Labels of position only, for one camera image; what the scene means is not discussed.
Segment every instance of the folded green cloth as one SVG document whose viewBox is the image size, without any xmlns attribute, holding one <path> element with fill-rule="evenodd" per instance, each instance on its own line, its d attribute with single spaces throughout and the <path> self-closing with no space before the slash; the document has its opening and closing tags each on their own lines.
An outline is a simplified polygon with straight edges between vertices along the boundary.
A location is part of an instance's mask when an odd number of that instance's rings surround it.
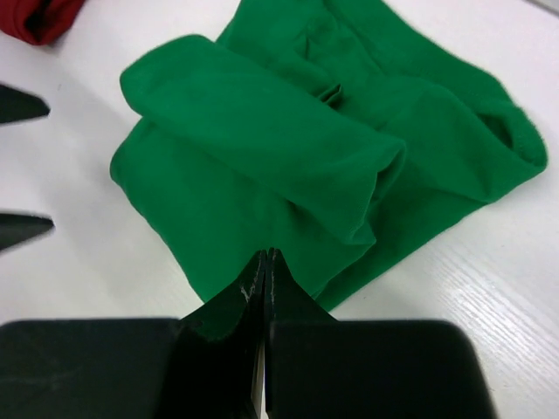
<svg viewBox="0 0 559 419">
<path fill-rule="evenodd" d="M 547 163 L 493 77 L 375 0 L 243 0 L 121 86 L 143 118 L 111 175 L 204 300 L 276 247 L 332 308 Z"/>
</svg>

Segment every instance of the white surface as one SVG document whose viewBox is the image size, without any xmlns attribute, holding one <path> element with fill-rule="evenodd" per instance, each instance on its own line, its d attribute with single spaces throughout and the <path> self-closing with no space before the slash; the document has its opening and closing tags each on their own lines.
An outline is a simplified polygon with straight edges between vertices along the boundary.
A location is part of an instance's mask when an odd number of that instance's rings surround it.
<svg viewBox="0 0 559 419">
<path fill-rule="evenodd" d="M 440 44 L 498 76 L 549 146 L 547 172 L 468 217 L 335 310 L 443 318 L 476 346 L 500 417 L 559 412 L 559 19 L 522 0 L 390 0 Z M 183 316 L 200 305 L 159 237 L 108 176 L 137 117 L 125 66 L 171 38 L 215 38 L 237 0 L 90 0 L 52 48 L 0 34 L 0 80 L 44 96 L 48 120 L 0 128 L 0 208 L 56 232 L 0 257 L 0 324 Z"/>
</svg>

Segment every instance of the tabletop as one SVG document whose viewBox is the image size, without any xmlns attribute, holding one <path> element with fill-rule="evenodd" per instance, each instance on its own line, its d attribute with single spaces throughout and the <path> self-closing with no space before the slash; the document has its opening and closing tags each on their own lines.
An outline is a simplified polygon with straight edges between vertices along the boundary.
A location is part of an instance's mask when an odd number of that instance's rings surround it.
<svg viewBox="0 0 559 419">
<path fill-rule="evenodd" d="M 444 48 L 497 76 L 538 126 L 549 168 L 468 216 L 333 311 L 339 319 L 448 319 L 476 347 L 500 417 L 559 411 L 559 18 L 523 0 L 389 0 Z M 52 216 L 54 234 L 0 257 L 0 324 L 181 317 L 202 303 L 108 174 L 138 116 L 119 76 L 172 38 L 216 38 L 238 0 L 86 2 L 55 45 L 0 33 L 0 80 L 51 116 L 0 128 L 0 208 Z"/>
</svg>

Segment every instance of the red fabric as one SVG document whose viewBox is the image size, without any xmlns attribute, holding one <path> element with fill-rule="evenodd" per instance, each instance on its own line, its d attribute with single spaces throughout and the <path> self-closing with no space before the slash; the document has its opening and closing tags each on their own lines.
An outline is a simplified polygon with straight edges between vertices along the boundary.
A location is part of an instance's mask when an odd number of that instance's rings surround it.
<svg viewBox="0 0 559 419">
<path fill-rule="evenodd" d="M 86 0 L 0 0 L 0 30 L 28 44 L 50 44 L 72 26 Z"/>
</svg>

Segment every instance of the cloth fold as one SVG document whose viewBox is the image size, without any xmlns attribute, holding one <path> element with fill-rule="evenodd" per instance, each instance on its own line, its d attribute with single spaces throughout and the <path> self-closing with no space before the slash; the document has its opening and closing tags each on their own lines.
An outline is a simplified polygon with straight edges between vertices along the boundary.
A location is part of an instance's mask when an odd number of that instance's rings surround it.
<svg viewBox="0 0 559 419">
<path fill-rule="evenodd" d="M 0 30 L 31 45 L 54 42 L 86 0 L 0 0 Z"/>
<path fill-rule="evenodd" d="M 377 0 L 243 0 L 121 87 L 142 119 L 111 175 L 204 300 L 275 247 L 333 308 L 547 165 L 495 78 Z"/>
</svg>

